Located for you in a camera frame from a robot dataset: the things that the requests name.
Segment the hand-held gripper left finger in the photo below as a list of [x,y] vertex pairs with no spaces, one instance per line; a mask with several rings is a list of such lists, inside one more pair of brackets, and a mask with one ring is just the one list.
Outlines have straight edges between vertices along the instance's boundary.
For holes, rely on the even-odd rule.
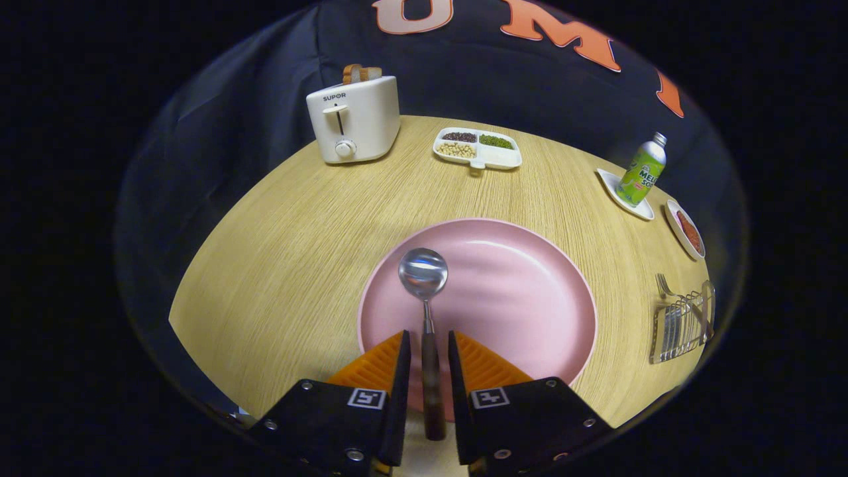
[[325,382],[297,381],[248,436],[299,475],[390,476],[403,456],[410,374],[402,330]]

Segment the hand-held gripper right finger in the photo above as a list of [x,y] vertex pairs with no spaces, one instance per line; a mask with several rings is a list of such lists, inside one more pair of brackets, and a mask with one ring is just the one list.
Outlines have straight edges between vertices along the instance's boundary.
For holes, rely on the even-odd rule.
[[613,435],[558,377],[533,380],[454,330],[448,356],[458,461],[470,476],[542,476]]

